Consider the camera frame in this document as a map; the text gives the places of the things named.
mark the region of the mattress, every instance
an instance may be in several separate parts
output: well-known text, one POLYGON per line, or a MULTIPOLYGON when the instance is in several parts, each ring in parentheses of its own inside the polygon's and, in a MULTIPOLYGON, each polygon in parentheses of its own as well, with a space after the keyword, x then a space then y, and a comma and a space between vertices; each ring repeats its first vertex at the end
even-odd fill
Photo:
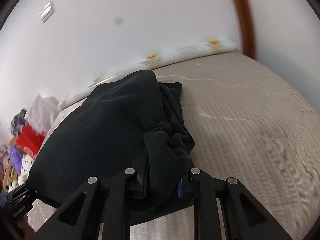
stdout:
MULTIPOLYGON (((238 178, 294 240, 320 215, 320 116, 288 83, 237 52, 154 70, 181 82, 190 157, 212 177, 238 178)), ((56 124, 82 102, 60 113, 56 124)), ((28 214, 38 229, 54 212, 41 203, 28 214)), ((131 227, 131 239, 193 239, 193 207, 131 227)))

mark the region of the striped mattress cover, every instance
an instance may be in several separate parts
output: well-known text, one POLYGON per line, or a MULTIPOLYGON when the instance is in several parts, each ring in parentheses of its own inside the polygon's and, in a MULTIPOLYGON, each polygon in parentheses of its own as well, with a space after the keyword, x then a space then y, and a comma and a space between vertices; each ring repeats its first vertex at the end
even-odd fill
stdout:
MULTIPOLYGON (((181 82, 190 157, 212 177, 238 178, 294 240, 320 215, 320 116, 288 83, 237 52, 154 70, 181 82)), ((60 113, 48 135, 83 101, 60 113)), ((37 230, 54 209, 35 202, 37 230)), ((131 227, 131 239, 193 239, 193 207, 131 227)))

